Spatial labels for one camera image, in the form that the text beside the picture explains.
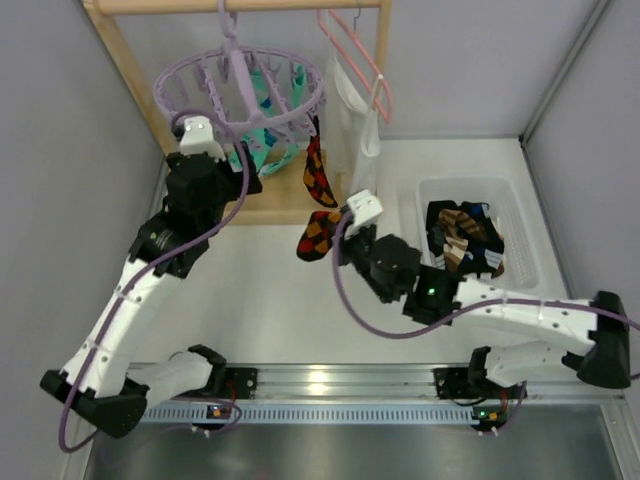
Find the black sock with blue accents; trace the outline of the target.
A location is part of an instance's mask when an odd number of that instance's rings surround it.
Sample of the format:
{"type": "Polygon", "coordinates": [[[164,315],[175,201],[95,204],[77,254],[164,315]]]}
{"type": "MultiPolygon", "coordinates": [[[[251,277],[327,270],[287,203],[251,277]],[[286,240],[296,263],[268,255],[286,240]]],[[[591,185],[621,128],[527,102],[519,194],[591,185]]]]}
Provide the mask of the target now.
{"type": "Polygon", "coordinates": [[[476,222],[481,233],[472,234],[468,227],[464,228],[468,244],[459,272],[475,275],[478,279],[502,276],[505,271],[505,242],[491,217],[490,205],[484,202],[463,202],[461,209],[476,222]]]}

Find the black red argyle sock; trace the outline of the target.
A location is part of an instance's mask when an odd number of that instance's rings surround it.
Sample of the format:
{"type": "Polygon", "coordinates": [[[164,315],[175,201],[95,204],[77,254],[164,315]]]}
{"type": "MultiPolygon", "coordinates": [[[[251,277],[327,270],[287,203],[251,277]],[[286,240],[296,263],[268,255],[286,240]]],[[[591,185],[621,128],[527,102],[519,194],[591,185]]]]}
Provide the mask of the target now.
{"type": "Polygon", "coordinates": [[[324,168],[321,149],[320,122],[317,115],[312,117],[312,123],[316,129],[316,134],[310,137],[309,144],[306,149],[303,183],[310,196],[318,204],[326,208],[337,208],[338,202],[333,194],[324,168]]]}
{"type": "Polygon", "coordinates": [[[333,237],[342,217],[341,211],[312,212],[297,244],[297,257],[305,262],[323,259],[333,246],[333,237]]]}

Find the purple round clip hanger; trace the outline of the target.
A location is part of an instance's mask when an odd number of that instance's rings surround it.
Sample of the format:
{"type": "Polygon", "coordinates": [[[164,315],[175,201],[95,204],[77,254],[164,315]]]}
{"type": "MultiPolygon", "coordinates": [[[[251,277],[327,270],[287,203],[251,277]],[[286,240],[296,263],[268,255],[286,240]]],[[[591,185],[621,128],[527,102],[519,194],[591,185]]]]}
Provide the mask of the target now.
{"type": "Polygon", "coordinates": [[[208,94],[212,112],[235,133],[246,133],[259,128],[287,127],[301,129],[310,135],[316,134],[312,125],[315,108],[323,95],[323,78],[320,70],[309,60],[289,51],[266,47],[242,46],[237,39],[237,12],[229,10],[224,1],[217,3],[219,25],[224,36],[222,46],[179,61],[166,69],[156,80],[153,95],[157,106],[175,126],[183,118],[188,117],[189,97],[182,89],[179,73],[188,66],[195,68],[198,85],[208,94]],[[243,121],[231,122],[227,118],[222,96],[218,92],[211,70],[205,65],[208,59],[215,59],[220,80],[227,83],[233,80],[241,96],[247,118],[243,121]],[[300,106],[292,108],[289,103],[290,74],[297,65],[304,67],[307,85],[303,90],[300,106]],[[274,107],[274,116],[267,117],[259,106],[259,99],[254,89],[252,76],[262,73],[274,107]],[[174,81],[176,88],[183,95],[183,106],[178,108],[169,97],[167,86],[174,81]]]}

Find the brown striped sock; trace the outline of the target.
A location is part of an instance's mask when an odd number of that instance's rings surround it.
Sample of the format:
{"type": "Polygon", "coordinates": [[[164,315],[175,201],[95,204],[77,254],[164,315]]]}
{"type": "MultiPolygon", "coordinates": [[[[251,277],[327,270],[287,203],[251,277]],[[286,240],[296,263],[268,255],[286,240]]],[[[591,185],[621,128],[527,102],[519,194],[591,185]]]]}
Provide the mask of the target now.
{"type": "Polygon", "coordinates": [[[439,223],[444,229],[446,239],[444,270],[456,271],[472,243],[484,244],[488,241],[484,226],[462,210],[442,210],[439,223]]]}

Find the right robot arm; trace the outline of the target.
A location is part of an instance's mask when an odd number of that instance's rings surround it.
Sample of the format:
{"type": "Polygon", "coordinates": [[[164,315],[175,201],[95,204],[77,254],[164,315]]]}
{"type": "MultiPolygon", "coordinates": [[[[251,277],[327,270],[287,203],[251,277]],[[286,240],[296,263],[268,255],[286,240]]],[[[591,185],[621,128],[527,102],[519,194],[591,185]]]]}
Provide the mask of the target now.
{"type": "Polygon", "coordinates": [[[573,373],[581,382],[611,390],[632,383],[630,326],[621,298],[599,291],[587,300],[521,296],[482,281],[423,264],[419,252],[394,235],[377,237],[373,226],[338,233],[335,270],[352,265],[383,303],[400,301],[402,313],[420,324],[404,338],[444,326],[477,327],[524,337],[501,347],[473,348],[468,384],[482,395],[500,388],[573,373]]]}

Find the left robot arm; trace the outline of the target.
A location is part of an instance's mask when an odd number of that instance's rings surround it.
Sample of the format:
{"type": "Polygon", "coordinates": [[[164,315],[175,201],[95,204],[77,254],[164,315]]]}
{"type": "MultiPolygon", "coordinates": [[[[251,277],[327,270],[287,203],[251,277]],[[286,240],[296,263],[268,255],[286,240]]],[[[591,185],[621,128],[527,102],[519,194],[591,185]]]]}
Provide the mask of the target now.
{"type": "Polygon", "coordinates": [[[236,152],[239,171],[225,156],[167,156],[162,206],[139,228],[103,313],[76,354],[40,381],[65,414],[75,412],[97,432],[119,439],[165,401],[225,391],[225,358],[201,344],[150,367],[134,369],[131,363],[161,307],[231,220],[226,206],[240,206],[262,190],[247,146],[236,152]]]}

